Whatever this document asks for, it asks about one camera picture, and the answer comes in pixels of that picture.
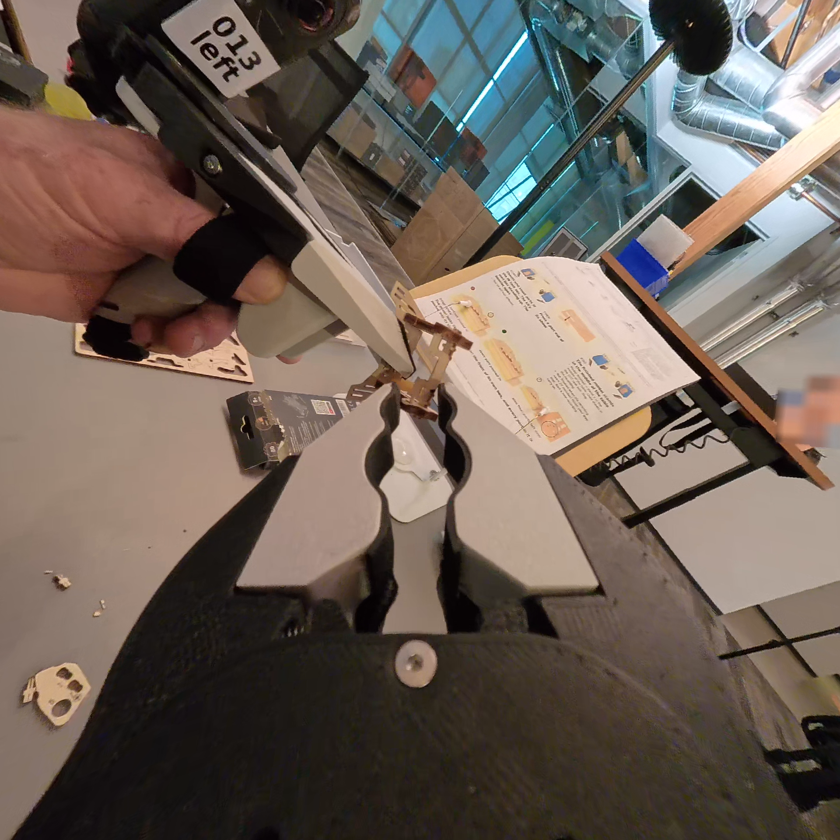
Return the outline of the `blue storage bin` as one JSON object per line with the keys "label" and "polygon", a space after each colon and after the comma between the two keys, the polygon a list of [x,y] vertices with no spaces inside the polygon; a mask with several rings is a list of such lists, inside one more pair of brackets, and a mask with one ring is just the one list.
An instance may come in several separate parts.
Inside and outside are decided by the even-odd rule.
{"label": "blue storage bin", "polygon": [[637,239],[617,255],[617,262],[653,298],[658,298],[669,284],[669,270],[660,264]]}

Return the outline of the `black packaging box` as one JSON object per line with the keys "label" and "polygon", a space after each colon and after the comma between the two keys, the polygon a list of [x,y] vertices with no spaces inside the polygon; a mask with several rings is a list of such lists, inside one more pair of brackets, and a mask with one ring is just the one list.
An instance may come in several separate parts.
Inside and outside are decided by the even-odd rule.
{"label": "black packaging box", "polygon": [[350,414],[357,402],[341,396],[248,391],[226,401],[227,425],[243,471],[271,469],[298,456]]}

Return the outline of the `cardboard box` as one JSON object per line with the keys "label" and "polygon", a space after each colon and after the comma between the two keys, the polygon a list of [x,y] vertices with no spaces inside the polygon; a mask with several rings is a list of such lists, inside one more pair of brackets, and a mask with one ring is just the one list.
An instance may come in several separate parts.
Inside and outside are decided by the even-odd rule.
{"label": "cardboard box", "polygon": [[419,287],[463,269],[498,228],[476,192],[450,167],[397,237],[392,253]]}

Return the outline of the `wooden beam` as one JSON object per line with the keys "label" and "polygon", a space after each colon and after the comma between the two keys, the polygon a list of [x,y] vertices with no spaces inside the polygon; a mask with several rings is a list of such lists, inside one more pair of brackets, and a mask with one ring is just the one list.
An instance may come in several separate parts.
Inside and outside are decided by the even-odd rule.
{"label": "wooden beam", "polygon": [[839,103],[836,102],[812,126],[799,132],[684,229],[692,243],[671,270],[671,276],[692,266],[838,150]]}

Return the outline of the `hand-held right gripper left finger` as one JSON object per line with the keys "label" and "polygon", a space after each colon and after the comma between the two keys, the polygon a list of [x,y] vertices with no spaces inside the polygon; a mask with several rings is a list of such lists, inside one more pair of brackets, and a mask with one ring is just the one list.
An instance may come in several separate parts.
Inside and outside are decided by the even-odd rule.
{"label": "hand-held right gripper left finger", "polygon": [[396,599],[394,538],[382,490],[401,416],[395,385],[368,396],[297,457],[237,581],[306,607],[337,603],[378,634]]}

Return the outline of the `wooden offcut with holes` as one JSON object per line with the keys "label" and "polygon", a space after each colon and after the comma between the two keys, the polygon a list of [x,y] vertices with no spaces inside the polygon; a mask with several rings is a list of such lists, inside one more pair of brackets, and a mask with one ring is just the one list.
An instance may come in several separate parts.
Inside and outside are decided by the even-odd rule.
{"label": "wooden offcut with holes", "polygon": [[76,663],[63,663],[29,677],[22,703],[34,702],[47,722],[60,728],[73,717],[87,698],[91,684]]}

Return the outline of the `wooden model assembly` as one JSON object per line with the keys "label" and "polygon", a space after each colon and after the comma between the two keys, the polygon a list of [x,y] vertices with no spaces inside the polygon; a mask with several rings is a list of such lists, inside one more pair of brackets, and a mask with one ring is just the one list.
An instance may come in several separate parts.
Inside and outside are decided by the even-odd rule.
{"label": "wooden model assembly", "polygon": [[472,342],[458,330],[441,322],[425,320],[407,287],[396,282],[391,298],[395,303],[395,314],[407,342],[410,360],[415,352],[427,373],[404,374],[386,362],[381,362],[374,372],[362,383],[353,385],[344,398],[361,403],[378,389],[395,385],[400,392],[402,410],[416,419],[433,421],[438,413],[433,402],[439,386],[444,383],[445,373],[457,350],[469,350]]}

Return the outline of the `silver ventilation duct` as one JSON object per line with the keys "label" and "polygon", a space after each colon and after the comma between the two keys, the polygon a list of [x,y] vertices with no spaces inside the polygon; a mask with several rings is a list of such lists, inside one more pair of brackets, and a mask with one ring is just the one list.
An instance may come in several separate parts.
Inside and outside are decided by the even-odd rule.
{"label": "silver ventilation duct", "polygon": [[711,75],[726,96],[710,93],[706,76],[679,70],[671,110],[689,129],[777,151],[838,102],[838,86],[825,93],[813,89],[838,58],[838,27],[787,70],[747,46],[737,46]]}

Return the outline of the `person's left hand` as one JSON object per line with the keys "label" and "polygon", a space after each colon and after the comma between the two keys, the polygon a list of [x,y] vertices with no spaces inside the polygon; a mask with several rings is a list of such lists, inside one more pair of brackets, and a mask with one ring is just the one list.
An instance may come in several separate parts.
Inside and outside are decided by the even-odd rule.
{"label": "person's left hand", "polygon": [[2,311],[89,320],[127,268],[171,263],[214,219],[194,195],[143,133],[2,106]]}

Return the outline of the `wooden book stand white base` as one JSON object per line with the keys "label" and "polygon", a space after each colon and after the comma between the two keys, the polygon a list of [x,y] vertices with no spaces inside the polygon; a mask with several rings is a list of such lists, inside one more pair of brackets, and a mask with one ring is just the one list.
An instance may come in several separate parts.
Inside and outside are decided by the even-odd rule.
{"label": "wooden book stand white base", "polygon": [[[472,282],[486,273],[502,270],[510,266],[518,267],[522,259],[513,255],[498,255],[479,262],[475,266],[451,272],[419,287],[410,288],[407,281],[388,280],[385,289],[392,302],[404,302],[412,311],[416,309],[415,299],[430,297],[438,291],[446,291],[462,282]],[[648,431],[653,422],[651,406],[641,407],[622,420],[604,427],[597,434],[582,440],[573,446],[561,450],[553,458],[568,474],[578,476],[596,463],[616,456],[619,449],[633,447]]]}

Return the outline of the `printed instruction sheet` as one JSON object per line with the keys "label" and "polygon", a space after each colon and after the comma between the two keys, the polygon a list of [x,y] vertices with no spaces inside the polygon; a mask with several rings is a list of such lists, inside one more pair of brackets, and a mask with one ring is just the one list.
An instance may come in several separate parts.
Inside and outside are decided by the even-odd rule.
{"label": "printed instruction sheet", "polygon": [[596,264],[489,259],[411,292],[472,342],[456,386],[539,455],[560,455],[699,381]]}

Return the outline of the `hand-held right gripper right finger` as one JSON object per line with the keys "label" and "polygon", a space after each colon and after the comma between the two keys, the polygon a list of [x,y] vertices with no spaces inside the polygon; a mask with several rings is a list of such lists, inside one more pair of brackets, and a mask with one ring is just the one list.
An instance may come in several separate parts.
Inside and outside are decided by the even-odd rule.
{"label": "hand-held right gripper right finger", "polygon": [[592,595],[592,565],[537,455],[454,385],[438,391],[446,506],[437,593],[450,634],[556,634],[543,600]]}

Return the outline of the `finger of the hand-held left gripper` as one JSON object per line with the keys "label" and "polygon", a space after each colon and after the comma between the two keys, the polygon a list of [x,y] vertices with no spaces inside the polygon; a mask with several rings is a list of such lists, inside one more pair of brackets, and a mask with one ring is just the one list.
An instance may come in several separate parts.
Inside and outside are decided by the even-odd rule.
{"label": "finger of the hand-held left gripper", "polygon": [[397,323],[395,304],[358,248],[308,219],[308,298],[322,323]]}
{"label": "finger of the hand-held left gripper", "polygon": [[322,343],[329,326],[340,321],[393,369],[415,372],[396,314],[335,247],[322,238],[310,240],[294,258],[291,272],[291,356]]}

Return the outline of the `black pole with round end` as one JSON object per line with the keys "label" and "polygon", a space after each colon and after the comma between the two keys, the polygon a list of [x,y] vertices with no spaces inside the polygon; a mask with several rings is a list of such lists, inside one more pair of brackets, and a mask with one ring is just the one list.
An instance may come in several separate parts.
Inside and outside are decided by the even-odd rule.
{"label": "black pole with round end", "polygon": [[486,257],[505,235],[512,231],[543,194],[576,161],[594,137],[620,112],[633,94],[643,86],[656,69],[669,57],[680,69],[696,76],[708,76],[718,70],[732,49],[732,21],[722,1],[651,1],[648,18],[660,45],[620,91],[589,121],[570,143],[561,157],[531,189],[519,205],[466,261],[473,266]]}

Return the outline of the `white foam block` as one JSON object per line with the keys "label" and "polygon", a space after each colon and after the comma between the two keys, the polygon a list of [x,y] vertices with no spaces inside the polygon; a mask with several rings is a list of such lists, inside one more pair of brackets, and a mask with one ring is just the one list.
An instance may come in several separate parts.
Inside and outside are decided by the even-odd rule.
{"label": "white foam block", "polygon": [[637,241],[665,268],[674,265],[694,244],[692,237],[663,214],[645,228]]}

